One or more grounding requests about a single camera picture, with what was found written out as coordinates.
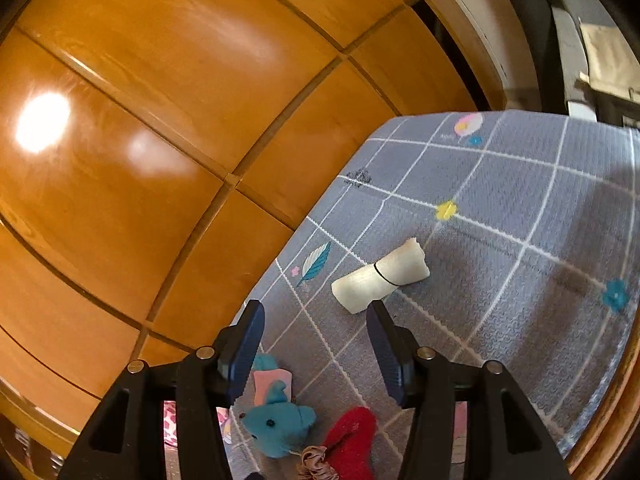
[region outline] white roll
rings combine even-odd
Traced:
[[[344,308],[357,314],[365,310],[371,301],[381,300],[398,286],[419,282],[428,276],[424,251],[415,238],[409,238],[375,264],[335,280],[331,290]]]

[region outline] metal screw head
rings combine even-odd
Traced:
[[[420,359],[425,359],[427,361],[436,357],[436,351],[429,346],[421,346],[415,351],[415,353]]]
[[[487,361],[486,369],[494,375],[500,375],[504,370],[504,367],[498,361]]]
[[[145,368],[145,362],[140,359],[136,359],[135,361],[130,362],[127,365],[127,370],[130,374],[137,374],[141,372]]]
[[[198,359],[211,359],[216,354],[216,351],[210,346],[201,346],[196,350]]]

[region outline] black elastic band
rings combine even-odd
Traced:
[[[400,285],[396,285],[394,282],[390,282],[388,279],[386,279],[383,275],[382,272],[380,272],[378,270],[378,263],[376,262],[375,264],[373,264],[373,268],[376,269],[376,272],[380,275],[380,278],[382,278],[383,280],[385,280],[387,283],[390,283],[393,286],[400,286]]]

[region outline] red fabric object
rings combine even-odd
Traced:
[[[367,408],[345,413],[322,443],[324,460],[340,475],[340,480],[374,480],[370,466],[371,446],[376,434],[376,417]]]

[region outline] feather print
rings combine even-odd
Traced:
[[[314,279],[318,273],[324,267],[326,259],[329,257],[329,251],[331,250],[331,242],[327,242],[306,258],[305,264],[302,266],[302,277],[296,286],[300,286],[302,282],[308,282],[308,280]]]

